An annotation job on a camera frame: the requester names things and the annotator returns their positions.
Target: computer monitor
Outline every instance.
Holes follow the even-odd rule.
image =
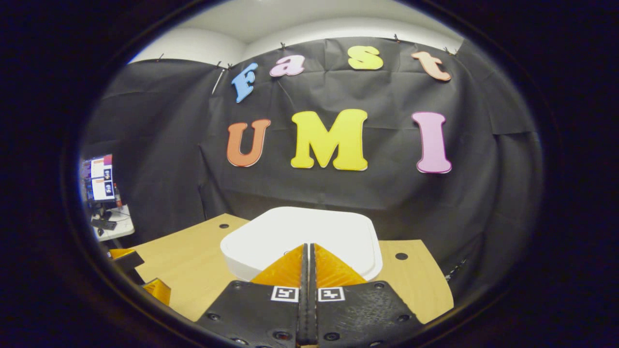
[[[91,203],[114,202],[112,155],[103,155],[82,162],[82,179],[86,197]]]

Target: foam letter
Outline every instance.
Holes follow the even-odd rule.
[[[271,69],[269,75],[273,77],[299,75],[305,70],[303,62],[305,62],[304,56],[295,55],[283,57],[277,61],[277,65]]]
[[[368,161],[363,158],[361,134],[363,122],[368,113],[359,109],[340,112],[327,132],[318,114],[302,111],[292,116],[297,124],[297,155],[290,161],[295,168],[311,168],[314,160],[310,157],[310,146],[321,167],[326,167],[337,147],[337,158],[333,167],[341,170],[366,170]]]
[[[241,71],[233,80],[232,84],[236,87],[236,102],[240,103],[241,100],[245,99],[251,91],[254,90],[253,86],[249,84],[256,80],[256,75],[254,74],[254,70],[258,67],[258,64],[251,63],[245,70]]]
[[[243,155],[241,153],[241,139],[243,131],[247,128],[247,123],[233,123],[228,127],[230,136],[228,138],[228,161],[237,167],[250,167],[262,156],[262,145],[264,145],[264,133],[267,127],[271,124],[269,120],[256,120],[251,123],[254,128],[254,144],[251,146],[251,151]]]
[[[356,70],[377,70],[383,66],[380,52],[372,46],[353,46],[348,49],[348,63]]]
[[[447,72],[441,71],[441,69],[438,68],[437,64],[443,63],[440,59],[430,56],[428,52],[415,52],[411,54],[411,56],[415,59],[419,59],[422,64],[423,70],[426,70],[428,75],[430,75],[431,77],[434,77],[435,79],[441,81],[451,80],[451,75],[449,75]]]
[[[422,159],[417,169],[422,173],[449,173],[451,162],[445,158],[442,124],[445,116],[433,112],[416,112],[411,118],[422,134]]]

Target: keyboard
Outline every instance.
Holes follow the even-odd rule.
[[[92,219],[92,221],[90,221],[90,224],[96,228],[102,228],[104,230],[113,230],[114,228],[116,228],[117,223],[116,221]]]

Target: black backdrop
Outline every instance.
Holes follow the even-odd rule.
[[[384,66],[356,71],[347,49],[373,46]],[[442,60],[449,82],[411,57]],[[275,62],[302,54],[297,76],[271,77]],[[254,90],[236,103],[232,79],[257,63]],[[368,113],[362,172],[292,168],[297,126],[315,111],[329,129],[344,109]],[[418,111],[441,113],[447,174],[416,169]],[[127,65],[95,109],[83,156],[112,153],[115,179],[136,233],[127,246],[227,212],[253,219],[278,206],[358,212],[379,239],[421,239],[450,280],[456,301],[494,284],[521,256],[542,194],[540,141],[526,103],[504,72],[471,43],[456,55],[381,38],[316,40],[274,50],[230,70],[162,59]],[[248,168],[226,158],[227,128],[268,118],[261,159]],[[241,143],[251,150],[253,130]]]

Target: desk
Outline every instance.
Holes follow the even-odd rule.
[[[135,246],[144,264],[136,268],[149,281],[159,278],[172,289],[170,308],[191,321],[215,301],[230,273],[219,247],[230,232],[249,222],[224,214],[182,231]],[[383,270],[376,280],[387,281],[422,323],[454,306],[447,281],[420,240],[380,240]],[[396,253],[406,253],[405,260]]]
[[[112,242],[116,245],[117,248],[122,248],[116,238],[130,235],[136,231],[133,227],[133,222],[131,221],[129,206],[123,206],[123,210],[120,210],[116,207],[110,209],[109,211],[111,211],[112,213],[110,221],[118,221],[116,227],[113,230],[103,230],[103,235],[101,236],[99,236],[99,233],[97,233],[96,227],[92,227],[92,229],[95,232],[95,236],[97,237],[98,241],[112,240]]]

